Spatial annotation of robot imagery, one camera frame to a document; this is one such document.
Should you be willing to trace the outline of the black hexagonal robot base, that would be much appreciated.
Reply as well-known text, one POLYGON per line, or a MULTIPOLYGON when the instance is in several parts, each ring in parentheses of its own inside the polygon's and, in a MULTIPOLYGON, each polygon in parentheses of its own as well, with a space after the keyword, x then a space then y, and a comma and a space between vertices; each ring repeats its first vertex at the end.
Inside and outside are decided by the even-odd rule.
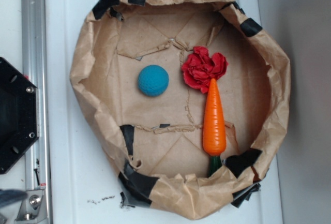
POLYGON ((37 88, 1 57, 1 175, 38 139, 37 88))

